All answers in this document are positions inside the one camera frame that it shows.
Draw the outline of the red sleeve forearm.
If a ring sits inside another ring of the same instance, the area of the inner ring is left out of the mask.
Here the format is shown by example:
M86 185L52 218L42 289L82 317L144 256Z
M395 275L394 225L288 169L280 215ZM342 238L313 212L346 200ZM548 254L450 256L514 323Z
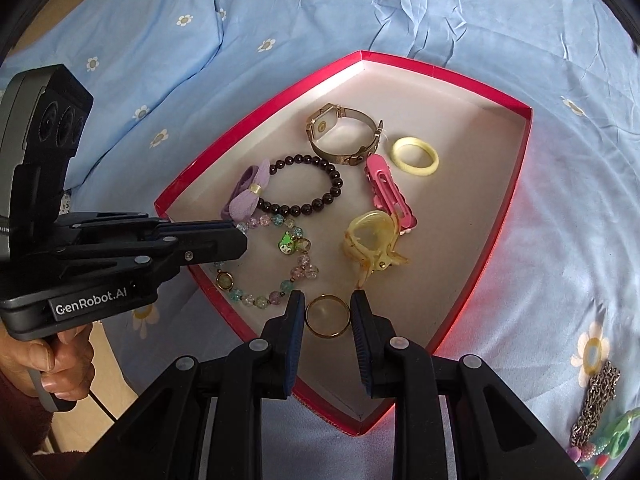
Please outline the red sleeve forearm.
M40 450L49 434L52 414L38 398L26 396L4 375L1 375L1 416L26 453Z

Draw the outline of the person's left hand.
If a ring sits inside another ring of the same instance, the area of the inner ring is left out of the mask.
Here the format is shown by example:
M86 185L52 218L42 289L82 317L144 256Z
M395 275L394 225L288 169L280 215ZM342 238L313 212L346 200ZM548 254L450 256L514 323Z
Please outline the person's left hand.
M38 370L44 391L65 401L85 399L96 376L91 332L91 325L83 325L58 333L51 342L20 341L1 326L1 373L32 398L38 392L29 371Z

